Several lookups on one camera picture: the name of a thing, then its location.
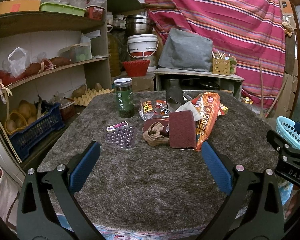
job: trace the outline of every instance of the striped fabric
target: striped fabric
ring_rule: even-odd
[[[237,58],[243,94],[261,103],[260,58],[264,104],[269,108],[282,85],[285,36],[279,0],[145,0],[175,5],[151,9],[149,16],[165,41],[172,27],[213,40],[214,50]]]

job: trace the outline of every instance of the gray fur tablecloth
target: gray fur tablecloth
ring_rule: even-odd
[[[190,91],[194,98],[200,91]],[[221,103],[229,112],[216,120],[210,141],[216,150],[250,171],[274,169],[277,154],[266,141],[271,127],[227,93]],[[134,94],[135,115],[118,116],[115,94],[95,97],[69,126],[43,160],[39,171],[54,169],[82,153],[92,141],[101,144],[100,158],[75,198],[96,225],[131,231],[171,231],[207,225],[226,198],[219,191],[201,152],[150,147],[142,138],[140,100],[165,100],[165,91]],[[135,147],[118,148],[104,139],[106,127],[128,121],[137,129]],[[55,196],[56,212],[62,213]]]

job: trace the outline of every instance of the metal screw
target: metal screw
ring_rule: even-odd
[[[266,173],[267,173],[268,175],[272,175],[272,174],[273,174],[273,171],[272,171],[271,169],[266,169]]]
[[[29,174],[29,175],[34,174],[34,168],[29,169],[29,170],[28,170],[28,174]]]
[[[58,170],[58,171],[63,171],[65,168],[66,168],[66,166],[65,166],[64,164],[59,164],[59,165],[57,166],[57,170]]]
[[[244,167],[240,164],[238,164],[236,167],[237,171],[243,171],[244,170]]]

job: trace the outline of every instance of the egg carton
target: egg carton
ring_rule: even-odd
[[[73,98],[74,100],[74,105],[75,106],[87,106],[90,101],[98,95],[101,94],[108,94],[108,93],[112,93],[114,90],[110,90],[109,88],[107,88],[106,90],[102,89],[99,92],[97,92],[94,88],[93,89],[88,89],[86,90],[86,92],[84,93],[84,95],[82,97],[79,98]]]

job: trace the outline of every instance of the light blue plastic basket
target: light blue plastic basket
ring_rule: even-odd
[[[294,130],[295,122],[284,116],[277,118],[276,132],[283,137],[293,148],[300,149],[300,133]]]

